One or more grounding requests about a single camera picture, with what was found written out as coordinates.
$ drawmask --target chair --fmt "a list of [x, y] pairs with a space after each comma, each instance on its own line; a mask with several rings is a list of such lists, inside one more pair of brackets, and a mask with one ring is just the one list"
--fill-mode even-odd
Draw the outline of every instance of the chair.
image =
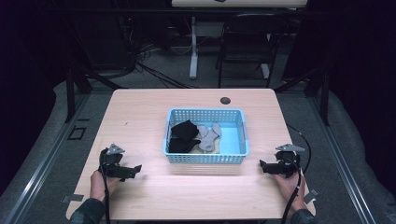
[[[222, 28], [219, 56], [216, 68], [219, 69], [218, 88], [221, 87], [223, 63], [262, 63], [269, 64], [269, 87], [276, 59], [278, 42], [288, 28], [288, 20], [274, 14], [239, 14], [228, 19]], [[227, 79], [265, 79], [264, 77], [244, 77]]]

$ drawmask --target human hand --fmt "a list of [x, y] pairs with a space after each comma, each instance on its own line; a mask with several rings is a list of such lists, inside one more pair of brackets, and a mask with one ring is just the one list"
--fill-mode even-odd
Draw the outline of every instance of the human hand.
[[[120, 183], [120, 179], [116, 177], [106, 177], [108, 192], [111, 195]], [[97, 199], [101, 202], [105, 201], [105, 182], [103, 181], [102, 173], [94, 171], [91, 175], [91, 193], [90, 198]]]
[[[283, 197], [288, 201], [297, 187], [297, 182], [299, 175], [298, 173], [294, 173], [289, 178], [285, 178], [281, 175], [273, 175], [277, 184], [280, 186], [280, 190], [282, 191]], [[301, 175], [301, 184], [297, 196], [294, 198], [293, 203], [291, 204], [291, 209], [294, 211], [300, 209], [306, 209], [306, 205], [304, 203], [304, 194], [305, 192], [305, 178]]]

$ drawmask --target blue plastic basket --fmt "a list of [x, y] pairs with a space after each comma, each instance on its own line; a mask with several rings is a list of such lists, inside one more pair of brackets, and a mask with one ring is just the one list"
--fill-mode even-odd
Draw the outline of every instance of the blue plastic basket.
[[[190, 120], [196, 124], [221, 128], [219, 154], [169, 153], [171, 128]], [[249, 153], [248, 132], [243, 111], [239, 109], [174, 108], [166, 120], [163, 153], [171, 163], [241, 163]]]

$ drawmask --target metal bracket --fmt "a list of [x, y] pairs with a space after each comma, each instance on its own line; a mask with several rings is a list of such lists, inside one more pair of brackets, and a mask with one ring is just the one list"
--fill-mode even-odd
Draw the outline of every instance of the metal bracket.
[[315, 197], [319, 194], [319, 191], [317, 189], [311, 189], [307, 195], [304, 197], [304, 202], [305, 203], [310, 203], [312, 202]]
[[72, 194], [70, 196], [64, 195], [61, 199], [61, 203], [70, 203], [71, 201], [81, 202], [83, 198], [84, 195], [80, 194]]
[[305, 151], [305, 148], [303, 147], [297, 147], [295, 145], [292, 144], [286, 144], [280, 147], [276, 147], [277, 150], [281, 150], [281, 151]]
[[107, 150], [107, 155], [115, 155], [115, 154], [121, 154], [122, 152], [125, 152], [124, 149], [116, 146], [116, 144], [111, 144], [111, 146]]

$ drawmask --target black sleeve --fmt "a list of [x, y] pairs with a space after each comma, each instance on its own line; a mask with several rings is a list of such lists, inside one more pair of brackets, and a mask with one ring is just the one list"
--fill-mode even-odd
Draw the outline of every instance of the black sleeve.
[[105, 204], [96, 199], [87, 199], [70, 217], [69, 224], [98, 224], [105, 214]]
[[300, 209], [291, 217], [291, 224], [318, 224], [317, 219], [306, 209]]

